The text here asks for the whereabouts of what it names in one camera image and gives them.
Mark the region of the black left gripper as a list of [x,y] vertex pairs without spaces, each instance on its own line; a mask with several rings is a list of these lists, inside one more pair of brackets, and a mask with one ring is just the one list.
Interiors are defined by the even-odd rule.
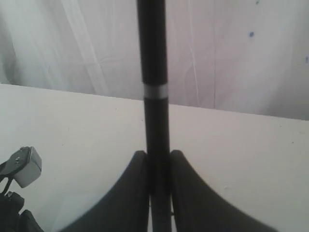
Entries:
[[0,195],[1,232],[43,232],[33,214],[24,210],[25,199],[15,192]]

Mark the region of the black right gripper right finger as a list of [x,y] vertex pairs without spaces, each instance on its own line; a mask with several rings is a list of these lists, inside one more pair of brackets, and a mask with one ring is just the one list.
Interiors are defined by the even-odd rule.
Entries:
[[179,232],[274,232],[218,195],[183,152],[170,153],[171,194]]

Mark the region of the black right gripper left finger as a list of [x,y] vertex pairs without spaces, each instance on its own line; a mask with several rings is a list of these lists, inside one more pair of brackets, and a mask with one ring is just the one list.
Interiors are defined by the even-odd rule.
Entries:
[[107,194],[62,231],[146,232],[148,217],[148,157],[137,151]]

